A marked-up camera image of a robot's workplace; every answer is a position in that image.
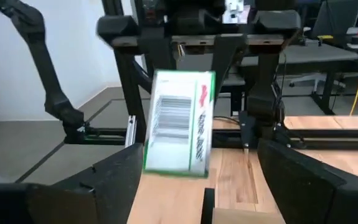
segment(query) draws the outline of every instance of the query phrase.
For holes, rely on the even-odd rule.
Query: wooden board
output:
[[[213,224],[285,224],[279,214],[250,212],[244,210],[215,208]]]
[[[358,128],[358,117],[303,116],[285,121],[294,129]],[[217,120],[214,128],[237,128]],[[302,151],[358,175],[358,152]],[[215,189],[215,206],[222,209],[265,212],[280,216],[263,177],[256,152],[247,149],[214,149],[208,179],[142,175],[128,223],[200,223],[205,187]]]

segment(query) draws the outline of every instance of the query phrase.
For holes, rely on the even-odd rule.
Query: metal leg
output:
[[[144,143],[147,124],[139,86],[134,80],[137,72],[133,66],[134,56],[123,54],[119,50],[114,50],[114,53],[128,113],[135,115],[137,119],[136,142]]]
[[[255,77],[252,77],[250,75],[244,75],[244,80],[245,80],[245,90],[244,90],[244,97],[243,97],[243,110],[246,111],[249,91],[255,85],[256,80]]]
[[[325,115],[335,115],[335,113],[329,108],[329,100],[331,98],[332,88],[334,86],[335,73],[327,72],[327,78],[324,84],[323,96],[320,98],[316,92],[313,92],[310,97],[318,105],[318,107],[324,112]]]

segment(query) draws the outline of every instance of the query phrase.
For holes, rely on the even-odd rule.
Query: chair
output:
[[[329,0],[321,4],[316,23],[308,35],[317,39],[320,35],[346,35],[350,27],[354,27],[358,16],[358,0]],[[312,73],[299,78],[293,78],[290,86],[295,83],[314,81],[313,91],[317,91],[319,82],[325,82],[326,74]],[[334,85],[345,88],[346,85],[335,81]]]

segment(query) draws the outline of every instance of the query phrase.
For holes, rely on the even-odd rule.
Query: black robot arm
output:
[[[63,121],[64,127],[77,129],[83,126],[83,113],[73,108],[61,89],[45,43],[42,14],[19,0],[0,0],[0,12],[11,18],[17,31],[28,44],[45,90],[45,111]]]

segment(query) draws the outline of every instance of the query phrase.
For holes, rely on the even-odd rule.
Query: black metal frame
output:
[[[139,1],[139,0],[134,0],[134,6],[136,8],[135,13],[136,13],[136,17],[137,17],[137,22],[138,22],[139,26],[142,26],[143,22],[144,22],[143,21],[144,11],[142,10],[143,9],[142,2]],[[153,74],[154,73],[154,67],[153,67],[153,64],[151,62],[150,57],[148,55],[144,55],[144,59],[145,59],[145,62],[146,62],[147,73],[148,74]]]
[[[242,95],[245,85],[222,86],[221,93],[230,93],[230,116],[234,116],[234,112],[242,110]]]
[[[205,188],[202,202],[201,223],[212,224],[215,208],[215,189]]]
[[[120,0],[104,0],[103,5],[108,7],[105,9],[108,15],[117,15],[123,12]],[[29,19],[26,16],[22,16],[18,18],[18,20],[13,20],[13,24],[17,28],[20,35],[22,35],[24,40],[28,43],[29,49],[38,68],[40,79],[42,80],[46,91],[46,111],[63,121],[63,127],[67,135],[65,137],[65,143],[124,145],[126,136],[125,129],[91,127],[87,122],[84,122],[83,113],[73,108],[68,98],[64,95],[45,44],[45,29],[42,14],[33,7],[26,6],[22,3],[14,5],[13,7],[15,7],[16,11],[20,12],[20,15],[27,14],[29,16]],[[10,11],[6,11],[5,7],[0,6],[0,10],[5,13],[5,15],[9,17],[12,16]],[[223,80],[228,74],[228,70],[231,65],[241,61],[244,56],[246,41],[248,41],[248,43],[259,41],[259,37],[257,37],[257,35],[249,35],[247,40],[247,36],[243,34],[207,35],[202,38],[194,36],[175,36],[172,39],[162,39],[163,41],[159,38],[160,36],[161,30],[148,28],[141,31],[140,37],[145,38],[138,39],[137,37],[118,37],[113,39],[113,42],[108,43],[113,46],[115,51],[116,64],[121,79],[128,113],[131,116],[136,116],[137,119],[135,142],[144,142],[146,137],[146,118],[139,94],[139,85],[149,93],[151,93],[152,86],[152,73],[148,73],[151,76],[147,77],[141,71],[138,71],[135,66],[133,66],[135,55],[139,55],[141,52],[147,52],[148,56],[158,58],[158,60],[154,60],[155,67],[174,70],[176,69],[176,62],[172,56],[172,41],[180,43],[184,42],[185,45],[203,45],[214,49],[215,54],[211,70],[216,72],[215,99],[217,99],[222,88]],[[277,41],[276,38],[277,35],[273,35],[273,39],[269,39],[269,41]],[[283,41],[283,39],[280,38],[282,38],[282,36],[279,37],[278,41]],[[123,42],[125,46],[122,47],[122,45],[119,45],[119,42]],[[270,57],[265,56],[266,55],[259,56],[259,58],[266,58],[266,60],[264,60],[264,63],[266,64],[259,65],[258,67],[261,68],[261,70],[255,71],[254,74],[262,72],[264,76],[266,76],[266,79],[269,79],[269,76],[266,74],[274,70],[276,65],[269,60]],[[253,82],[246,82],[245,96],[249,96],[249,90],[253,85],[252,83]],[[332,130],[330,132],[334,133],[332,135],[335,135],[335,138],[343,138],[343,136],[345,136],[349,131],[357,135],[353,138],[358,138],[357,130]],[[242,132],[242,130],[216,129],[213,131],[212,146],[222,148],[243,148],[245,143],[242,139]],[[327,138],[323,134],[320,134],[318,137],[310,135],[313,131],[293,130],[293,132],[302,132],[303,137],[306,139]],[[321,144],[320,147],[314,146],[313,148],[325,147],[327,147],[326,143]]]
[[[323,94],[319,95],[315,92],[310,93],[309,96],[313,101],[318,105],[320,110],[325,115],[335,115],[335,113],[330,109],[330,97],[331,92],[334,87],[334,81],[339,77],[337,74],[341,71],[341,68],[346,66],[349,61],[335,61],[335,62],[310,62],[310,63],[287,63],[286,65],[280,64],[278,67],[279,74],[299,74],[299,73],[308,73],[315,72],[316,68],[319,68],[320,71],[325,71],[327,73],[327,79],[324,82]],[[241,66],[239,65],[240,74],[244,74],[245,81],[252,78],[252,76],[245,76],[245,74],[257,74],[257,65],[252,66]]]
[[[136,0],[136,6],[139,6],[139,0]],[[141,23],[141,10],[139,10],[139,7],[136,7],[137,9],[137,13],[138,13],[138,20],[139,23]],[[216,46],[218,46],[218,42],[210,44],[210,42],[207,42],[205,45],[214,45],[214,47],[216,48]],[[154,54],[158,54],[158,55],[165,55],[165,57],[160,56],[161,58],[167,59],[167,58],[171,58],[170,56],[170,52],[168,52],[169,47],[165,49],[164,52],[161,51],[161,43],[158,43],[159,47],[155,48],[155,49],[147,49],[148,51],[153,51]],[[126,104],[128,106],[128,112],[130,115],[135,115],[136,117],[138,117],[139,122],[140,123],[144,123],[144,127],[145,125],[145,119],[144,122],[142,122],[142,116],[144,114],[143,111],[143,107],[141,105],[141,98],[139,95],[139,85],[141,87],[145,87],[144,85],[141,84],[141,82],[139,82],[138,80],[144,80],[144,77],[140,77],[139,76],[139,72],[137,72],[136,70],[133,70],[130,66],[125,66],[125,64],[127,65],[127,62],[124,62],[124,50],[117,50],[117,48],[115,48],[115,55],[122,55],[122,56],[118,56],[116,58],[116,62],[118,65],[118,70],[120,73],[120,77],[121,77],[121,82],[122,82],[122,88],[124,89],[124,92],[128,92],[130,94],[125,94],[125,100],[126,100]],[[219,52],[218,54],[220,55],[228,55],[228,54],[233,54],[233,52]],[[128,61],[132,60],[132,58],[129,58],[129,56],[126,57],[126,59]],[[296,70],[296,72],[299,72],[302,69],[306,69],[306,70],[310,70],[311,67],[315,66],[319,66],[319,68],[321,70],[326,70],[330,73],[336,72],[337,68],[341,68],[341,65],[343,65],[344,62],[334,62],[334,63],[308,63],[308,64],[302,64],[302,65],[286,65],[285,68],[285,72],[290,73],[291,70]],[[158,62],[159,65],[155,65],[155,67],[158,68],[164,68],[164,69],[176,69],[176,67],[174,65],[172,65],[171,60],[163,62],[163,61],[159,61]],[[216,69],[222,69],[224,68],[224,66],[222,64],[220,64],[220,68],[218,67],[212,67],[212,70],[216,70]],[[282,72],[284,68],[282,66],[279,67],[279,72]],[[257,67],[247,67],[244,68],[242,72],[246,71],[246,74],[258,74],[258,70]],[[244,99],[244,105],[246,105],[247,103],[247,94],[249,92],[249,90],[252,88],[253,85],[253,81],[251,80],[249,81],[249,77],[252,76],[248,76],[248,82],[246,82],[245,85],[245,99]],[[329,90],[332,88],[333,82],[335,80],[335,76],[334,75],[329,75],[327,80],[326,80],[326,84],[324,87],[324,93],[323,96],[320,98],[318,95],[316,95],[315,93],[312,93],[311,97],[313,98],[313,100],[319,105],[319,107],[327,112],[330,113],[330,109],[329,109],[329,98],[331,93],[329,92]],[[145,136],[145,128],[141,128],[142,125],[140,125],[140,129],[137,130],[137,133],[139,136]],[[227,129],[215,129],[213,131],[213,141],[212,141],[212,147],[222,147],[222,148],[243,148],[245,147],[244,145],[244,141],[242,139],[242,130],[227,130]],[[304,137],[305,139],[307,139],[307,149],[358,149],[358,130],[338,130],[338,129],[333,129],[333,130],[291,130],[291,133],[300,133],[299,135]],[[352,140],[348,141],[345,138],[345,136],[349,136],[347,133],[352,133]],[[298,137],[298,135],[292,135],[291,136],[292,139],[294,140],[294,138]]]

